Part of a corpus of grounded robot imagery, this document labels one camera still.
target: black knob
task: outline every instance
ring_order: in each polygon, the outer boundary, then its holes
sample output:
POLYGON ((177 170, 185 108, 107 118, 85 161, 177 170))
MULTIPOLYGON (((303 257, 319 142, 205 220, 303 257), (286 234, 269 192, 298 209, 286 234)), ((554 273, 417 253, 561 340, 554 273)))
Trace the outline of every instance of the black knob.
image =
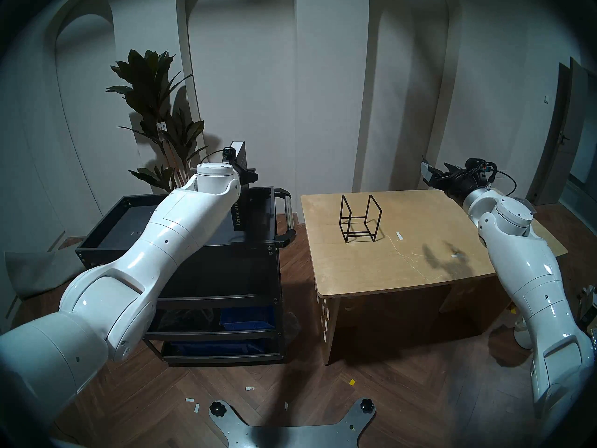
POLYGON ((224 414, 226 414, 226 406, 221 404, 219 401, 214 401, 210 406, 210 411, 214 416, 222 417, 224 414))
POLYGON ((361 409, 365 414, 371 414, 374 408, 375 406, 370 399, 363 399, 363 401, 361 401, 361 409))

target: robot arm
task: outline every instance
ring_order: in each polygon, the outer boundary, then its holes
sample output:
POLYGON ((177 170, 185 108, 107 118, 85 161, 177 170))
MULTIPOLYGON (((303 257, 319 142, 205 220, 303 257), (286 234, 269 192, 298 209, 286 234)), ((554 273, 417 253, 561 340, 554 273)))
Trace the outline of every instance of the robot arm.
POLYGON ((0 359, 42 424, 51 424, 107 359, 126 359, 141 341, 170 276, 208 241, 240 196, 232 155, 230 164, 200 164, 160 203, 122 257, 70 283, 58 312, 0 337, 0 359))
MULTIPOLYGON (((535 411, 544 417, 550 411, 561 414, 581 388, 580 376, 592 368, 594 351, 574 322, 556 258, 534 233, 529 208, 488 187, 497 172, 494 163, 468 159, 464 169, 446 166, 449 171, 441 172, 422 162, 423 180, 458 202, 477 226, 501 285, 528 327, 535 411), (493 172, 487 177, 489 168, 493 172)), ((545 431, 557 420, 552 416, 545 431)))

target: wooden floor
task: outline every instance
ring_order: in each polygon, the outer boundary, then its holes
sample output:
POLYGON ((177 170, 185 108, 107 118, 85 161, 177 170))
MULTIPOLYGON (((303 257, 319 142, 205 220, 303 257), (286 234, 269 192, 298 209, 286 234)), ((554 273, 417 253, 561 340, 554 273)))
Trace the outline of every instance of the wooden floor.
MULTIPOLYGON (((560 264, 574 311, 576 293, 597 282, 597 238, 558 204, 540 208, 537 219, 569 250, 560 264)), ((223 447, 208 416, 213 400, 226 400, 250 425, 317 425, 337 422, 367 396, 377 414, 361 448, 530 445, 529 353, 514 342, 515 314, 504 311, 476 335, 465 316, 436 313, 444 288, 415 300, 378 296, 358 329, 337 332, 333 362, 323 366, 304 225, 280 258, 284 308, 302 327, 286 364, 168 368, 142 345, 128 361, 107 363, 51 434, 88 447, 223 447)), ((18 322, 55 311, 63 290, 25 302, 18 322)))

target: blue bin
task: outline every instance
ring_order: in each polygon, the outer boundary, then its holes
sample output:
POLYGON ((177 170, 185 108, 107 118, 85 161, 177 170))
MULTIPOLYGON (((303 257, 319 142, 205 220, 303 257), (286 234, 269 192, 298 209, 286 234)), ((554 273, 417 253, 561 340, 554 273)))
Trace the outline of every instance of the blue bin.
POLYGON ((222 308, 220 325, 227 331, 274 329, 276 321, 273 306, 222 308))
POLYGON ((207 342, 172 342, 185 356, 220 357, 230 355, 257 355, 265 353, 262 339, 211 340, 207 342))

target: door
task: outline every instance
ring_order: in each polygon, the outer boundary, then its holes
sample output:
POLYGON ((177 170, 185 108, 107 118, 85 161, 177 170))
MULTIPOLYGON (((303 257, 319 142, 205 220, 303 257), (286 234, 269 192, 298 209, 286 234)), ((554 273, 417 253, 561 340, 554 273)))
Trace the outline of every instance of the door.
POLYGON ((559 130, 553 160, 534 199, 535 205, 553 204, 562 195, 583 131, 588 79, 587 71, 571 57, 564 119, 559 130))

